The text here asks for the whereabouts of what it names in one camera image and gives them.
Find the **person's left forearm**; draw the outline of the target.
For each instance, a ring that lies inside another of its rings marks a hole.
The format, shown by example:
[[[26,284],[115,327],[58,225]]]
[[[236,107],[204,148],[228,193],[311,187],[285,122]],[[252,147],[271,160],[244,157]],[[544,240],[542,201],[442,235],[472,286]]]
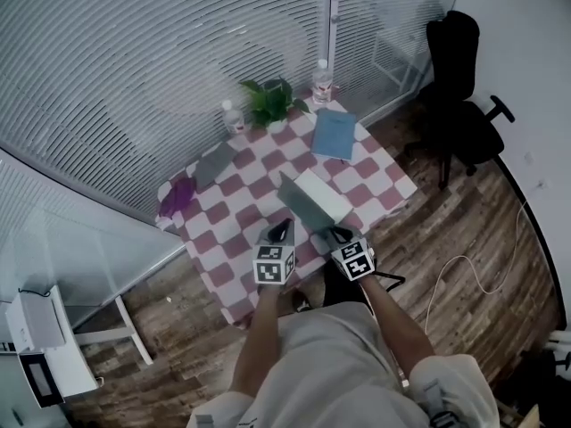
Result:
[[[281,285],[262,285],[233,373],[230,391],[255,398],[280,353],[278,299]]]

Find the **purple cloth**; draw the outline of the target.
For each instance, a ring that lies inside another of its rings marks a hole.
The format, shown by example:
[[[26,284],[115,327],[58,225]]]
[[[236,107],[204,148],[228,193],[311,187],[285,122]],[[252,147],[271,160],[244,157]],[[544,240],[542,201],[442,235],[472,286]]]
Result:
[[[184,177],[176,180],[169,192],[161,200],[159,216],[172,218],[176,212],[185,209],[193,199],[195,181],[192,177]]]

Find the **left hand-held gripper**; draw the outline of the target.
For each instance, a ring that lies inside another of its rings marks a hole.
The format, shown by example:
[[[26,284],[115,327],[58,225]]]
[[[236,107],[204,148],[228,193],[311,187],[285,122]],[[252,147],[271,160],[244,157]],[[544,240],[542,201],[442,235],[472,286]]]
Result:
[[[252,248],[255,283],[284,285],[295,264],[294,221],[286,218],[263,229]]]

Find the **clear plastic water bottle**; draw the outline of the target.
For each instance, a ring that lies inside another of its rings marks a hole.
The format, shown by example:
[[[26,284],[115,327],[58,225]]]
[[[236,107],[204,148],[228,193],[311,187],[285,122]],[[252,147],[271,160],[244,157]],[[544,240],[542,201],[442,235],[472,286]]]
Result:
[[[232,135],[243,133],[246,130],[244,115],[242,111],[234,106],[230,100],[221,103],[222,120],[227,131]]]
[[[319,59],[312,74],[312,99],[316,105],[326,105],[331,100],[333,73],[327,59]]]

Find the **white window frame post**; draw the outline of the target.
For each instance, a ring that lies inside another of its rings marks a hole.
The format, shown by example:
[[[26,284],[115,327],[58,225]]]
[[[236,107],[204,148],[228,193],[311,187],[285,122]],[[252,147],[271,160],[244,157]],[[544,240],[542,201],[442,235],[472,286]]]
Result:
[[[327,60],[329,69],[333,70],[335,66],[335,49],[336,49],[336,37],[338,22],[340,20],[339,16],[339,1],[340,0],[329,0],[328,4],[328,43],[327,43]]]

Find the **white window blinds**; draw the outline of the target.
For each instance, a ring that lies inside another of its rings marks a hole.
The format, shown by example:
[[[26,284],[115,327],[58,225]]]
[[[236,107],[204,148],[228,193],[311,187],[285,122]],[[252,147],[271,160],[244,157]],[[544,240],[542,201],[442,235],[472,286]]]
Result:
[[[334,86],[359,117],[413,92],[426,25],[455,0],[340,0]],[[329,0],[0,0],[0,145],[143,221],[159,185],[223,139],[240,81],[308,95]]]

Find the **black office chair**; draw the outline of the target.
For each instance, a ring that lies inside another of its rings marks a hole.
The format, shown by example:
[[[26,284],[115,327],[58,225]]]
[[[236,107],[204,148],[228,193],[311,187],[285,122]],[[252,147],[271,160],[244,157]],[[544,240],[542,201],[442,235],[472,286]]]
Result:
[[[438,21],[426,25],[434,80],[423,87],[418,100],[427,117],[421,137],[404,146],[410,156],[415,150],[429,150],[439,159],[439,188],[449,184],[451,159],[457,158],[471,177],[476,166],[500,155],[505,145],[492,121],[502,115],[509,122],[515,116],[496,95],[492,109],[483,112],[470,101],[476,82],[476,56],[480,29],[471,16],[450,10]]]

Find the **person's right forearm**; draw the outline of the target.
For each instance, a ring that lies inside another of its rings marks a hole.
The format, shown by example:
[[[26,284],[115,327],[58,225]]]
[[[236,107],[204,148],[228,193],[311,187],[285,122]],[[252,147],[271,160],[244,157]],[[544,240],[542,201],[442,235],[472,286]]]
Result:
[[[435,355],[431,342],[418,323],[399,306],[375,276],[364,276],[359,282],[386,345],[404,375],[409,378],[420,361]]]

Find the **white box device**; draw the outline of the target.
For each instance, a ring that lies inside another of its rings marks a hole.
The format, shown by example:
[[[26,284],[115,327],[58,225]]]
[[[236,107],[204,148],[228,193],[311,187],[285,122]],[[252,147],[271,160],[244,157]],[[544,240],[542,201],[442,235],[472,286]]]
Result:
[[[48,295],[20,291],[5,312],[8,329],[18,354],[65,344]]]

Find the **person's left black shoe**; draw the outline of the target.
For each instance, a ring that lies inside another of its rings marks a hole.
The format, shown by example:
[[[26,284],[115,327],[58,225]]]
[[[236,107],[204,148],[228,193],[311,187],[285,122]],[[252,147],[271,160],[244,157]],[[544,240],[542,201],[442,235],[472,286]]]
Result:
[[[294,290],[291,296],[292,308],[296,313],[307,312],[313,310],[310,304],[310,300],[305,295],[304,292],[300,290]]]

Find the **grey flat pouch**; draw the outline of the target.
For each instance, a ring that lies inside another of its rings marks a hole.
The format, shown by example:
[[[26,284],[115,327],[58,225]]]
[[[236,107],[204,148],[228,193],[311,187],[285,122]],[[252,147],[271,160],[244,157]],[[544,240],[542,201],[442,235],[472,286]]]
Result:
[[[204,155],[196,164],[193,179],[195,190],[204,191],[214,183],[236,157],[237,151],[228,143],[220,143],[213,151]]]

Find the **white floor pipe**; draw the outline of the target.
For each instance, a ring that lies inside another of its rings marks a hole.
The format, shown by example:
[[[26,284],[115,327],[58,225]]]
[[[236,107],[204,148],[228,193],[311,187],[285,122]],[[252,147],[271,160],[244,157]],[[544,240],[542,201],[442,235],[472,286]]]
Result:
[[[571,331],[554,330],[545,344],[547,350],[571,352]]]

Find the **white glossy side table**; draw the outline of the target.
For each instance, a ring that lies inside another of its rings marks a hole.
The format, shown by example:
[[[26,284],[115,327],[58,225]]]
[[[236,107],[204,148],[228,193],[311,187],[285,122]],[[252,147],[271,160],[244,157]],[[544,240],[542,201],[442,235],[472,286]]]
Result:
[[[0,149],[0,342],[17,292],[60,288],[72,325],[183,250],[180,239],[64,187]]]

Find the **blue book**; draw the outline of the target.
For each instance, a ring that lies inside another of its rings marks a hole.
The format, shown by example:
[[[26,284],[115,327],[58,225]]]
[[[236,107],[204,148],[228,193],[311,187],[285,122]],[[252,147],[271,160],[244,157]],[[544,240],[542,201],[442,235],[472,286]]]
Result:
[[[356,123],[353,114],[329,109],[319,110],[311,152],[318,156],[349,161],[352,158]]]

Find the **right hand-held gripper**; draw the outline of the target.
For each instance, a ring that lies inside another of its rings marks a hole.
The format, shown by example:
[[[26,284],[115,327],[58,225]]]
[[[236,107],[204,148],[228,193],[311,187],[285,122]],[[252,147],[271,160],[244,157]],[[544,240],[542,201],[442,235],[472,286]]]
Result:
[[[356,281],[375,271],[373,253],[358,228],[331,226],[320,236],[329,247],[331,259],[348,280]]]

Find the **green potted plant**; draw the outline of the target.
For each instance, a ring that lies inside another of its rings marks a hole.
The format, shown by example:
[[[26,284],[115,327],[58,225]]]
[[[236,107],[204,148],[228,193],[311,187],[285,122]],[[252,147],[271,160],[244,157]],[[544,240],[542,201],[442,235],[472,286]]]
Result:
[[[294,98],[291,85],[283,78],[274,78],[260,85],[252,79],[239,82],[251,99],[252,129],[278,134],[285,130],[294,111],[309,112],[307,103]]]

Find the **black-framed screen device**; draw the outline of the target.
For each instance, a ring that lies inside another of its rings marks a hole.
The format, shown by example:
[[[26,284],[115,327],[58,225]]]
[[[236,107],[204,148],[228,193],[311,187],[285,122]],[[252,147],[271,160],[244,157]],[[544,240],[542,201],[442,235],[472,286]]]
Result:
[[[44,353],[20,354],[18,360],[40,408],[52,407],[64,402]]]

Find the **person's beige shirt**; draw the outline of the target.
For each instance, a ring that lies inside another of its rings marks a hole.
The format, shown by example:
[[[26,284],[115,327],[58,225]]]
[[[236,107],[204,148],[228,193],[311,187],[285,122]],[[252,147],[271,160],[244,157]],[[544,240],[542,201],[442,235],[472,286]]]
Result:
[[[431,356],[402,386],[364,304],[283,317],[281,355],[255,398],[225,392],[193,410],[186,428],[431,428],[443,411],[460,428],[500,428],[492,391],[469,355]]]

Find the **red white checkered tablecloth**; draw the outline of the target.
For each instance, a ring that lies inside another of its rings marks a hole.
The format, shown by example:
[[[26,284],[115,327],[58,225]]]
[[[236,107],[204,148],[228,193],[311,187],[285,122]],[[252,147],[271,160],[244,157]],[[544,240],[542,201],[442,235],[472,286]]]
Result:
[[[367,233],[398,212],[416,192],[411,178],[361,125],[352,158],[340,161],[310,151],[315,113],[296,112],[279,133],[252,130],[228,140],[236,157],[186,208],[157,218],[174,226],[208,289],[231,325],[241,325],[258,301],[252,247],[268,225],[292,216],[278,198],[281,177],[310,169],[352,206],[345,222]]]

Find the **grey-green hardcover book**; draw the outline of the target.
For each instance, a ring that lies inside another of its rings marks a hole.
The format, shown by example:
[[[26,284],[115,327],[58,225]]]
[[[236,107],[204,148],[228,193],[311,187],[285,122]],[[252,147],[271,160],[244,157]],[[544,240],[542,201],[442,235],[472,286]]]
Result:
[[[305,169],[296,179],[281,172],[281,185],[277,197],[313,233],[324,235],[334,227],[351,230],[358,228],[347,218],[352,206],[333,187],[311,169]]]

